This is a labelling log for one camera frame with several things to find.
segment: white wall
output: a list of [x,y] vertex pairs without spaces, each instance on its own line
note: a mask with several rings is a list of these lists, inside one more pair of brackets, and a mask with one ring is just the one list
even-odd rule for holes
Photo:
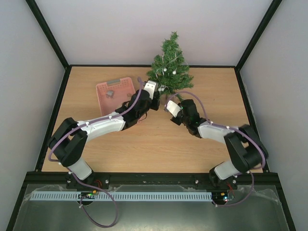
[[236,65],[271,0],[37,0],[70,64],[150,64],[178,31],[189,64]]
[[64,69],[26,1],[0,7],[0,230],[34,170]]
[[282,1],[244,65],[257,128],[297,230],[308,230],[308,2]]

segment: green christmas tree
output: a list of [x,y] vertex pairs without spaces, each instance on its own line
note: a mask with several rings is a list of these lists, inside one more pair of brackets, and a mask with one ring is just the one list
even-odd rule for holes
[[[178,38],[177,32],[172,32],[170,39],[165,39],[162,45],[163,55],[155,56],[152,69],[147,72],[149,80],[158,83],[161,95],[171,95],[177,90],[193,87],[193,76],[188,74],[189,66],[177,43]],[[180,101],[183,100],[179,94],[177,97]]]

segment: robotic arm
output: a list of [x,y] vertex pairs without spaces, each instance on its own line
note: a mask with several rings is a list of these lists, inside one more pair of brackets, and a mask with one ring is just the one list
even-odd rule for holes
[[251,126],[243,125],[238,130],[246,134],[254,144],[229,127],[215,125],[199,116],[193,100],[184,100],[179,104],[169,101],[166,106],[173,117],[172,122],[177,125],[184,124],[189,133],[204,139],[216,140],[227,145],[230,161],[223,162],[210,170],[210,181],[218,186],[221,181],[249,171],[262,162],[262,157],[256,148],[260,148],[264,157],[268,152]]
[[120,108],[109,115],[88,121],[75,121],[72,118],[65,119],[48,142],[51,149],[69,131],[79,126],[81,128],[71,134],[72,139],[64,139],[54,150],[54,154],[61,165],[70,169],[80,180],[84,180],[91,175],[92,169],[81,157],[87,142],[109,132],[128,129],[135,125],[138,119],[146,114],[149,109],[158,110],[159,92],[157,91],[157,83],[147,81],[136,104],[129,112],[123,114],[134,104],[138,93],[139,90],[136,91],[129,102],[124,102]]

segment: wooden table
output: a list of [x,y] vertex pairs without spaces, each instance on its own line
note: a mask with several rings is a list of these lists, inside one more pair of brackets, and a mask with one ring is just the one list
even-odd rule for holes
[[[68,117],[88,120],[101,116],[96,84],[131,77],[147,80],[148,67],[72,67],[55,129]],[[233,68],[191,68],[193,92],[215,123],[241,126],[248,119]],[[197,104],[202,115],[201,106]],[[225,144],[199,139],[184,125],[170,121],[171,114],[150,110],[146,120],[121,132],[109,133],[86,144],[82,157],[99,172],[199,173],[229,159]],[[67,171],[45,158],[42,171]]]

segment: plastic basket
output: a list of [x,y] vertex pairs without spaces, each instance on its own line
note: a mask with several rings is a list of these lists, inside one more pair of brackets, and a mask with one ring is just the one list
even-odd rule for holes
[[[109,90],[114,92],[112,97],[107,96]],[[123,102],[129,101],[131,96],[135,93],[135,88],[131,78],[125,77],[97,84],[96,92],[101,114],[105,116],[114,112]]]

